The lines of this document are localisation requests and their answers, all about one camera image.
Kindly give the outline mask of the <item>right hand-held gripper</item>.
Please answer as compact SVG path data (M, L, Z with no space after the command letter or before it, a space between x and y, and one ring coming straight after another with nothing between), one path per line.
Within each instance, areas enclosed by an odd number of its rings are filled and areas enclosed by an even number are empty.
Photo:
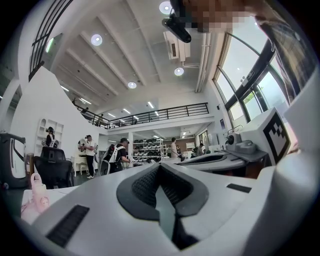
M267 166L275 166L288 153L290 146L285 124L273 107L228 134L225 150L231 154L204 154L177 165L203 172L226 172L266 158Z

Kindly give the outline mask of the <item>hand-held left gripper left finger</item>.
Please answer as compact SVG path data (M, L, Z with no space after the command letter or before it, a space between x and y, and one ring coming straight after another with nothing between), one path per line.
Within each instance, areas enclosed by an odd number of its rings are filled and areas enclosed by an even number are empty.
M32 224L39 245L50 255L172 256L178 248L156 220L128 213L117 199L123 181L159 167L178 173L176 164L146 164L96 177L78 186L44 211Z

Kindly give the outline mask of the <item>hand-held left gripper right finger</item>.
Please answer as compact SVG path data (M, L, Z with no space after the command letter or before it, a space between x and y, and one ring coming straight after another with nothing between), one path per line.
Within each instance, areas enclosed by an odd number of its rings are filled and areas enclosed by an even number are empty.
M271 188L274 167L257 179L210 174L176 164L161 164L184 179L208 187L208 198L196 215L178 220L184 250L273 250Z

